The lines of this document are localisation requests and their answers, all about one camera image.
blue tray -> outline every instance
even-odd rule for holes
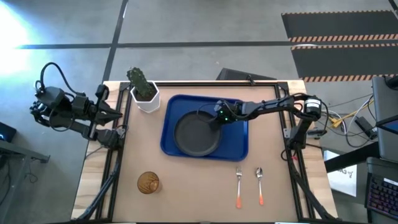
[[[227,100],[230,103],[240,101],[235,99],[190,95],[175,95],[171,97],[167,103],[162,139],[160,140],[160,147],[164,153],[170,156],[193,157],[183,153],[176,146],[174,141],[174,127],[184,114],[196,111],[204,104],[216,103],[221,99]],[[200,110],[216,115],[214,112],[214,105],[204,106]],[[207,156],[193,158],[235,162],[243,160],[248,154],[248,122],[238,121],[232,124],[222,125],[221,132],[220,145],[214,152]]]

yellow cable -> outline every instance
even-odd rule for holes
[[[363,107],[361,108],[361,110],[367,108],[368,105],[371,105],[372,103],[373,103],[373,100],[371,100],[369,103],[367,103],[365,106],[363,106]],[[330,120],[330,121],[332,122],[332,125],[331,125],[330,127],[331,127],[331,128],[337,128],[338,126],[340,126],[341,122],[343,122],[344,119],[349,118],[349,117],[351,117],[351,116],[354,116],[354,115],[356,114],[357,111],[358,111],[358,110],[356,110],[356,111],[354,111],[354,112],[350,113],[349,115],[346,115],[346,116],[344,116],[344,117],[342,117],[342,118]]]

spoon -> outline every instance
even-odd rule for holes
[[[261,177],[262,177],[262,169],[261,167],[258,167],[256,170],[256,177],[259,180],[259,189],[260,189],[260,199],[259,199],[259,203],[260,205],[263,205],[264,202],[262,200],[262,193],[261,193]]]

cactus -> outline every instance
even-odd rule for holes
[[[143,101],[150,101],[156,94],[156,89],[147,81],[144,73],[139,68],[127,71],[127,77],[136,88],[136,93],[142,96]]]

gray floor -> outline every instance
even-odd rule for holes
[[[122,0],[14,0],[0,1],[0,24],[7,32],[1,44],[111,43]],[[120,43],[287,40],[283,12],[391,9],[388,0],[130,0]],[[57,62],[76,91],[94,98],[101,83],[109,49],[1,50],[0,121],[15,127],[14,142],[50,154],[48,164],[32,163],[39,181],[25,180],[7,216],[7,223],[67,221],[72,212],[87,141],[71,131],[57,133],[34,122],[29,106],[35,100],[33,82],[42,66]],[[126,80],[130,66],[143,69],[151,80],[214,80],[223,67],[297,79],[289,47],[205,47],[118,49],[110,80]],[[65,88],[55,69],[48,69],[47,85]],[[329,105],[371,93],[370,82],[309,83],[307,91]],[[333,108],[349,113],[365,99]],[[372,121],[368,112],[360,112]],[[360,144],[361,138],[352,138]],[[322,138],[322,145],[351,151],[341,136]],[[339,216],[366,221],[360,199],[334,193]]]

